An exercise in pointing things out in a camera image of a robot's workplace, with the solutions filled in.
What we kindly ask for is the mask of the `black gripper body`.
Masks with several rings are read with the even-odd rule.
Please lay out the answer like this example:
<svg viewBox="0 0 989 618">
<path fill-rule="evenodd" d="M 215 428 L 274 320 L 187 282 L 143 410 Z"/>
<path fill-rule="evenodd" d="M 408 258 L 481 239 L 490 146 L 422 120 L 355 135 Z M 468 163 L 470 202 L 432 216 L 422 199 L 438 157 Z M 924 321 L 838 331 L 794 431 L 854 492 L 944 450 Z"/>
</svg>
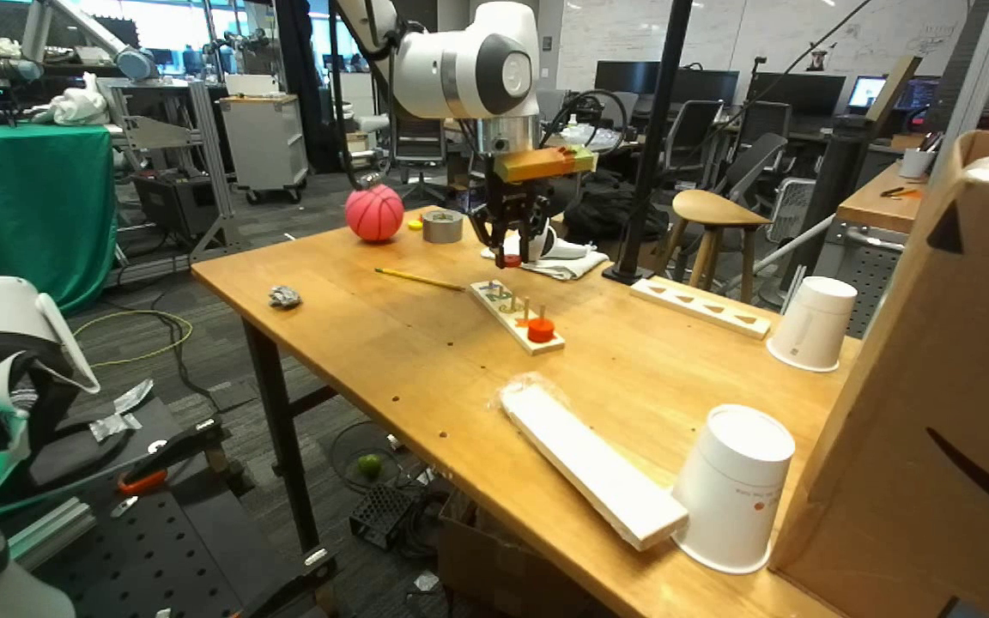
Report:
<svg viewBox="0 0 989 618">
<path fill-rule="evenodd" d="M 527 236 L 527 228 L 539 228 L 549 216 L 549 199 L 543 183 L 503 183 L 488 175 L 481 188 L 468 202 L 468 218 L 485 242 L 485 225 L 499 223 L 509 234 Z"/>
</svg>

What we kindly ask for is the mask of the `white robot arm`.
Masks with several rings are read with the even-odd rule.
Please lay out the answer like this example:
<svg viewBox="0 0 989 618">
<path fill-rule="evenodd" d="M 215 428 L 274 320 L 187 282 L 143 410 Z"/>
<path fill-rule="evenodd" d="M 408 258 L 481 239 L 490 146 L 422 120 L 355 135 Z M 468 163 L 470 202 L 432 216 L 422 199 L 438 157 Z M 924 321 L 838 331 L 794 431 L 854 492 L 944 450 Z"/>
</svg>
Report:
<svg viewBox="0 0 989 618">
<path fill-rule="evenodd" d="M 539 146 L 539 27 L 521 0 L 485 0 L 468 27 L 429 30 L 395 0 L 331 0 L 388 99 L 416 120 L 474 120 L 485 163 L 474 236 L 493 263 L 539 258 L 545 216 L 509 163 Z"/>
</svg>

